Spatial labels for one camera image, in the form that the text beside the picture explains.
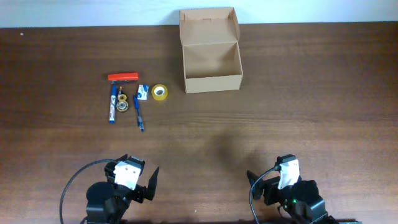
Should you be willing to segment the yellow black correction tape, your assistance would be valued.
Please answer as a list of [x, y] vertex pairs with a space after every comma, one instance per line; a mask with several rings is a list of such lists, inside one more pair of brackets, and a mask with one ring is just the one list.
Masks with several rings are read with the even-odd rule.
[[116, 109], [121, 113], [126, 112], [129, 109], [129, 104], [127, 102], [127, 95], [124, 94], [122, 87], [119, 87], [117, 100]]

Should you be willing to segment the red stapler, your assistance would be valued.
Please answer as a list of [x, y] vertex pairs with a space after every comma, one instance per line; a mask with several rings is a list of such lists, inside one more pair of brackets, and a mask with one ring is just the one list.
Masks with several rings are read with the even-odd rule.
[[136, 82], [139, 80], [139, 73], [114, 73], [108, 75], [108, 81], [113, 85], [118, 83]]

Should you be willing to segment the brown cardboard box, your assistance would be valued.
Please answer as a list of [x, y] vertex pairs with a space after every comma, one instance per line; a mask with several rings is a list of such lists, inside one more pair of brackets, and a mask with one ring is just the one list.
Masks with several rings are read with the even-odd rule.
[[240, 29], [232, 7], [186, 9], [179, 16], [186, 93], [240, 89]]

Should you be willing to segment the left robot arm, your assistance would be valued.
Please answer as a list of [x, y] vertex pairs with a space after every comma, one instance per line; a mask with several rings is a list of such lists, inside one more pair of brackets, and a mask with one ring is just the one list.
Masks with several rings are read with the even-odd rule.
[[123, 215], [131, 202], [153, 200], [160, 168], [156, 168], [147, 186], [138, 184], [145, 161], [124, 155], [109, 161], [104, 173], [105, 182], [97, 182], [86, 192], [86, 221], [88, 223], [123, 223]]

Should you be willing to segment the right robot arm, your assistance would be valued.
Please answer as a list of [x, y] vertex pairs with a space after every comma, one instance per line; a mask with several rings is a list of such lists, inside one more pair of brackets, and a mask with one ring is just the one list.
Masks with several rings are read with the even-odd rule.
[[289, 214], [277, 223], [340, 224], [357, 223], [353, 219], [335, 219], [326, 210], [324, 199], [314, 180], [302, 180], [299, 160], [293, 154], [279, 156], [273, 167], [261, 175], [246, 172], [250, 183], [249, 206], [254, 221], [259, 223], [253, 200], [264, 199], [267, 206], [278, 204], [278, 210]]

